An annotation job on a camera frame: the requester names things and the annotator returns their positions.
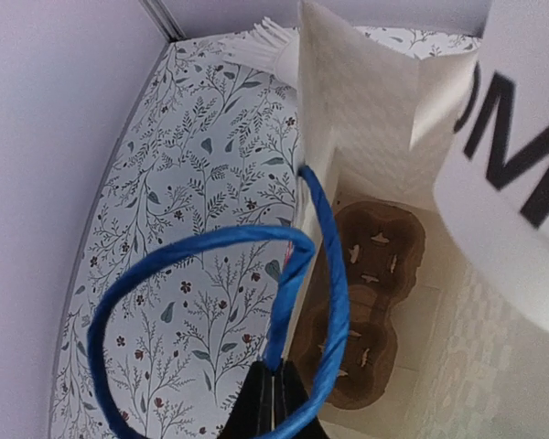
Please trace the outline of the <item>brown cardboard cup carrier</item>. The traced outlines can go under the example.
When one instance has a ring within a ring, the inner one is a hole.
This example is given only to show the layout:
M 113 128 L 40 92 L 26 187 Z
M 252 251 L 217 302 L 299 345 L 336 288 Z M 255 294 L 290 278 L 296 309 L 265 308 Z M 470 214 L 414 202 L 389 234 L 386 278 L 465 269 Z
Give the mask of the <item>brown cardboard cup carrier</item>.
M 339 230 L 350 301 L 349 336 L 328 403 L 358 410 L 381 398 L 398 341 L 392 311 L 416 284 L 425 230 L 411 212 L 361 201 L 340 210 Z

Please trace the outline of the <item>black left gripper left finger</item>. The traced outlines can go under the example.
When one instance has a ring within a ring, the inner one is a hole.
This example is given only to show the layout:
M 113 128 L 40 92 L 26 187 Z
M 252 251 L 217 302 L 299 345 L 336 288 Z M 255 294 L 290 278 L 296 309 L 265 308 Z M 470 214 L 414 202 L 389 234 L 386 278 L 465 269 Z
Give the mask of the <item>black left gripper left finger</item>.
M 271 432 L 273 373 L 261 360 L 248 370 L 220 439 L 257 438 Z

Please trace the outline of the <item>white paper coffee cup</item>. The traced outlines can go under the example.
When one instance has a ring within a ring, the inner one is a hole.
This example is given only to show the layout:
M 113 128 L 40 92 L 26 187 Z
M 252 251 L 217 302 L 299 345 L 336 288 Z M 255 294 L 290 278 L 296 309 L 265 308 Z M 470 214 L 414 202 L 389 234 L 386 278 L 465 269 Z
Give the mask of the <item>white paper coffee cup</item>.
M 455 244 L 549 333 L 549 1 L 496 1 L 434 184 Z

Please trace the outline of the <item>checkered paper takeout bag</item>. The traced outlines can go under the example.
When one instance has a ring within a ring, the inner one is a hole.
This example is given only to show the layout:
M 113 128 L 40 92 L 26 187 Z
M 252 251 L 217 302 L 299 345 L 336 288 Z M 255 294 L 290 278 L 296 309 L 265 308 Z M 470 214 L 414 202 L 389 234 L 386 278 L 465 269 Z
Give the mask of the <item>checkered paper takeout bag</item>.
M 414 59 L 373 42 L 325 7 L 300 7 L 296 210 L 289 225 L 238 224 L 175 241 L 132 265 L 104 294 L 88 331 L 97 401 L 120 438 L 144 438 L 122 416 L 105 364 L 120 301 L 171 265 L 245 243 L 279 241 L 278 274 L 259 356 L 273 373 L 270 433 L 323 429 L 371 438 L 549 438 L 549 333 L 498 293 L 447 230 L 434 184 L 456 141 L 479 51 Z M 358 410 L 328 403 L 349 336 L 349 287 L 336 214 L 372 201 L 413 213 L 425 251 L 392 311 L 398 348 L 385 393 Z M 308 400 L 278 428 L 275 373 L 292 361 Z

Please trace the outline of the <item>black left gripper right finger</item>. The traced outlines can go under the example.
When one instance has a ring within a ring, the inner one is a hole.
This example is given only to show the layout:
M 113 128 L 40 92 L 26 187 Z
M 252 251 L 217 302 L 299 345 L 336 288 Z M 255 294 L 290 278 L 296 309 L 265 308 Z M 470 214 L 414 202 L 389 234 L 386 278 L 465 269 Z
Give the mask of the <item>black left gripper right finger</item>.
M 274 375 L 274 426 L 296 412 L 308 400 L 307 391 L 292 361 L 284 361 Z M 298 439 L 329 439 L 318 418 L 306 425 Z

